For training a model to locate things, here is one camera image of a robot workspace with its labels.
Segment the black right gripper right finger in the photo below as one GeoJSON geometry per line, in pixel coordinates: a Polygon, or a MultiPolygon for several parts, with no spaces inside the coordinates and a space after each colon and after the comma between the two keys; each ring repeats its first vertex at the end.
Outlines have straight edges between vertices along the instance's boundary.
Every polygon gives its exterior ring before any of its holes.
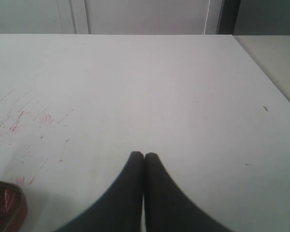
{"type": "Polygon", "coordinates": [[[177,186],[159,156],[145,156],[145,226],[148,232],[229,232],[177,186]]]}

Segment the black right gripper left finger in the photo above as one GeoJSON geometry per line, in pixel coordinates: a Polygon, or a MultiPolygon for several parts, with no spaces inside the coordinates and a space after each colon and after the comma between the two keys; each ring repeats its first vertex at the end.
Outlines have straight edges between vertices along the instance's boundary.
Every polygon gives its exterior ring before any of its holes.
{"type": "Polygon", "coordinates": [[[144,155],[133,151],[108,190],[58,232],[139,232],[143,207],[144,155]]]}

